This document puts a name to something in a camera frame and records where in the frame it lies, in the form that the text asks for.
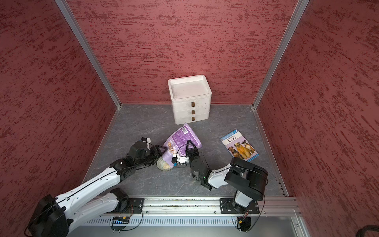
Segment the white patterned breakfast bowl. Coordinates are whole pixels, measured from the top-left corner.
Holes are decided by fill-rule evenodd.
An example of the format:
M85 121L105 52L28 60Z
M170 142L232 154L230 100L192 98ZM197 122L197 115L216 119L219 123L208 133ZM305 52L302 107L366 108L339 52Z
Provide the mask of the white patterned breakfast bowl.
M169 171L171 170L173 167L171 167L164 159L163 157L160 157L158 160L157 160L157 167L159 170L161 171Z

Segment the purple oats bag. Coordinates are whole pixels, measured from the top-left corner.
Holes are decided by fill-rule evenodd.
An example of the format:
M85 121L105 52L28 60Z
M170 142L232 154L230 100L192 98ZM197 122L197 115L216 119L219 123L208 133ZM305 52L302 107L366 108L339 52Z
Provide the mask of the purple oats bag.
M171 167L174 167L172 158L176 155L186 156L187 141L190 140L197 148L202 148L202 143L192 130L192 128L185 123L179 129L177 129L164 143L163 147L167 148L167 151L163 154L162 159Z

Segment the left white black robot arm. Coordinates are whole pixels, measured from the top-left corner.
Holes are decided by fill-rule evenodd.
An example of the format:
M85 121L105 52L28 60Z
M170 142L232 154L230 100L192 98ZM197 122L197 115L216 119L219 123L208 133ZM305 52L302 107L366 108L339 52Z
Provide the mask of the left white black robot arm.
M123 210L128 195L116 185L136 170L154 165L167 151L147 138L135 142L125 158L111 163L96 177L56 197L43 197L24 231L27 237L65 237L104 213Z

